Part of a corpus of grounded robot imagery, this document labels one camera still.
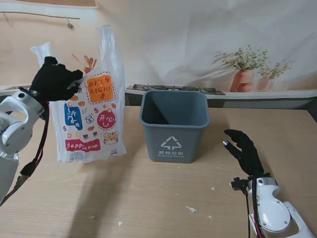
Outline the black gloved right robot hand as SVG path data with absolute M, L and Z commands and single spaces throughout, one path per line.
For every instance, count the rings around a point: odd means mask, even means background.
M 226 129 L 224 133 L 236 143 L 234 146 L 227 140 L 222 142 L 229 153 L 237 159 L 241 169 L 249 176 L 264 174 L 264 168 L 253 141 L 239 130 Z

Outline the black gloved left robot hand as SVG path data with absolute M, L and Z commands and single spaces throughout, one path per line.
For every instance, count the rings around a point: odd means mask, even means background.
M 56 58 L 45 57 L 29 90 L 36 92 L 43 102 L 69 100 L 78 92 L 77 81 L 82 78 L 82 71 L 70 71 Z

